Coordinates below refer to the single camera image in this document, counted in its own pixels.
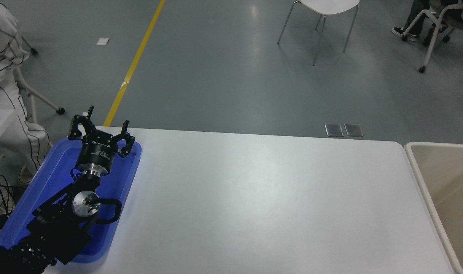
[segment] yellow floor line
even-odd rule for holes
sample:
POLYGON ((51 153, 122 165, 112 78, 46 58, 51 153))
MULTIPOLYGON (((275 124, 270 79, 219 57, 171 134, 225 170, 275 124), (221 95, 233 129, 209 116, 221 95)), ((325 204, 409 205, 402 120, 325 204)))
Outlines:
POLYGON ((150 22, 150 25, 146 29, 142 42, 140 43, 140 46, 138 47, 134 60, 132 61, 132 64, 130 65, 130 68, 128 69, 127 75, 125 76, 125 79, 123 80, 123 83, 121 84, 120 90, 118 91, 118 94, 116 95, 116 98, 113 101, 113 105, 111 105, 111 109, 108 112, 108 115, 106 116, 103 126, 110 126, 111 121, 113 120, 113 117, 115 116, 116 110, 118 109, 118 106, 120 106, 121 99, 123 98, 123 95, 125 94, 125 90, 127 90, 127 86, 130 83, 130 79, 132 78, 132 75, 134 74, 135 68, 138 64, 138 61, 140 60, 140 57, 145 48, 146 42, 148 41, 148 37, 150 37, 150 33, 152 33, 153 26, 155 25, 155 22, 157 21, 157 18, 159 17, 160 10, 162 10, 162 6, 164 5, 164 2, 165 0, 160 0, 157 10, 155 11, 155 14, 153 14, 152 21, 150 22))

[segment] black cable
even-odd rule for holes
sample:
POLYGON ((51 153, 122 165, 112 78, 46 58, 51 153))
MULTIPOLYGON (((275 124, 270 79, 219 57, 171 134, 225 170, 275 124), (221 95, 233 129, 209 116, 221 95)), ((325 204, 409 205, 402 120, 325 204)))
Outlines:
POLYGON ((10 211, 13 211, 13 207, 15 205, 15 199, 13 198, 13 195, 12 193, 10 192, 10 190, 8 189, 10 186, 8 185, 8 180, 6 179, 5 176, 1 175, 0 176, 3 178, 3 180, 5 180, 5 184, 6 184, 6 192, 8 193, 8 198, 6 199, 6 204, 9 205, 10 204, 10 196, 12 197, 12 209, 10 211))
POLYGON ((77 167, 74 167, 71 169, 71 178, 76 181, 76 179, 78 179, 78 177, 81 175, 81 173, 78 173, 76 175, 74 175, 74 170, 77 170, 78 168, 77 167))
POLYGON ((6 189, 7 187, 9 187, 9 188, 19 188, 19 189, 26 189, 26 188, 24 188, 24 187, 21 187, 21 186, 4 186, 4 185, 0 185, 0 186, 1 186, 1 187, 4 187, 5 189, 6 189))
POLYGON ((3 196, 3 191, 0 189, 0 196, 2 197, 2 202, 3 202, 3 206, 5 207, 5 212, 8 214, 8 206, 5 202, 5 197, 3 196))

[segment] gray floor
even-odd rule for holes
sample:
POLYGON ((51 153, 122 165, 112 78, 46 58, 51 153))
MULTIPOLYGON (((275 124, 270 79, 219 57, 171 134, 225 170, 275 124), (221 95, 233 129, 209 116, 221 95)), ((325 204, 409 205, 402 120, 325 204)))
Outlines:
MULTIPOLYGON (((102 125, 159 1, 1 2, 40 53, 26 80, 67 111, 38 104, 52 139, 90 104, 102 125)), ((362 139, 463 143, 463 31, 418 73, 426 48, 390 30, 411 3, 361 0, 345 53, 354 10, 328 17, 313 67, 318 14, 296 5, 277 45, 292 0, 167 0, 111 125, 326 137, 358 123, 362 139)))

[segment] robotic arm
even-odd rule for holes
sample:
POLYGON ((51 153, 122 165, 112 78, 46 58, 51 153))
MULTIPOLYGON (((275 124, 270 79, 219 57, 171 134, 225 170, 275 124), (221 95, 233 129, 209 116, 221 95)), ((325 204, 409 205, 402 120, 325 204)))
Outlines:
POLYGON ((125 158, 135 137, 127 132, 128 121, 115 136, 97 130, 90 120, 93 108, 87 116, 74 116, 68 134, 68 139, 82 141, 74 168, 81 173, 33 211, 35 218, 27 225, 29 236, 9 250, 0 246, 0 274, 40 274, 48 265, 55 265, 56 259, 67 264, 92 240, 88 234, 92 225, 111 224, 120 217, 120 200, 100 198, 95 190, 101 177, 110 173, 115 154, 125 158), (84 136, 79 125, 84 127, 84 136), (119 148, 121 140, 126 143, 119 148), (112 218, 99 218, 102 205, 115 206, 112 218))

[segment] white clothing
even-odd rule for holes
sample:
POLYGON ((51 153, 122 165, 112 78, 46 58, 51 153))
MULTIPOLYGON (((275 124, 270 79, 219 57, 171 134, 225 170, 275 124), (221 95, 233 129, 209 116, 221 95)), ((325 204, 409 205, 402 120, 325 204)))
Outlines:
POLYGON ((13 69, 27 58, 17 20, 0 4, 0 108, 13 108, 18 115, 0 138, 0 145, 18 152, 34 175, 50 148, 50 140, 43 127, 27 122, 27 111, 14 81, 13 69))

